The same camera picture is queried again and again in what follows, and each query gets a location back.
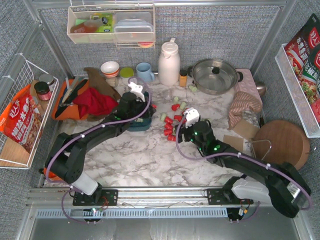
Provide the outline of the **teal storage basket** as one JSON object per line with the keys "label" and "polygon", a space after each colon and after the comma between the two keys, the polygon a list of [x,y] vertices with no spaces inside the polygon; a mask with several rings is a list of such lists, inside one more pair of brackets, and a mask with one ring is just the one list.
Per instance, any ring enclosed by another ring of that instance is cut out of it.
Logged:
{"label": "teal storage basket", "polygon": [[129,128],[127,130],[129,132],[144,132],[148,130],[151,126],[153,114],[152,106],[149,105],[144,114],[129,123]]}

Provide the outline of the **striped pink cloth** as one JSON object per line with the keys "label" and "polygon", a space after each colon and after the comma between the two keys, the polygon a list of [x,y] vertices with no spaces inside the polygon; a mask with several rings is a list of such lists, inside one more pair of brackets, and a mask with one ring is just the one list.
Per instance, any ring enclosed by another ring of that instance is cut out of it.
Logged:
{"label": "striped pink cloth", "polygon": [[244,111],[258,113],[262,107],[263,104],[255,96],[243,91],[236,92],[228,111],[228,129],[232,130],[243,119]]}

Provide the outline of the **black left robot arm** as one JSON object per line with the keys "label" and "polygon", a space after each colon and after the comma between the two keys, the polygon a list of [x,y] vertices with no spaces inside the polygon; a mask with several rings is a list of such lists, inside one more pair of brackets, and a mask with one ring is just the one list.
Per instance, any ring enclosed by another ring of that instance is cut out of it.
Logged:
{"label": "black left robot arm", "polygon": [[86,154],[104,141],[123,134],[138,118],[152,117],[155,109],[151,105],[151,94],[146,91],[142,96],[145,102],[134,93],[126,92],[101,123],[79,133],[59,134],[45,163],[46,178],[53,173],[78,192],[99,198],[101,185],[84,171]]}

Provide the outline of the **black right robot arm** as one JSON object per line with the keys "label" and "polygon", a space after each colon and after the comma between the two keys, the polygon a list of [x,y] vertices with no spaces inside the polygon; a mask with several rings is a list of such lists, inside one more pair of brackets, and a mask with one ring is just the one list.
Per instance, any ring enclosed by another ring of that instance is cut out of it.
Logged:
{"label": "black right robot arm", "polygon": [[206,120],[187,126],[183,119],[175,130],[175,143],[193,143],[200,153],[198,160],[205,159],[213,165],[238,171],[264,185],[272,206],[282,215],[294,218],[300,210],[313,207],[311,189],[291,163],[267,163],[243,154],[216,139]]}

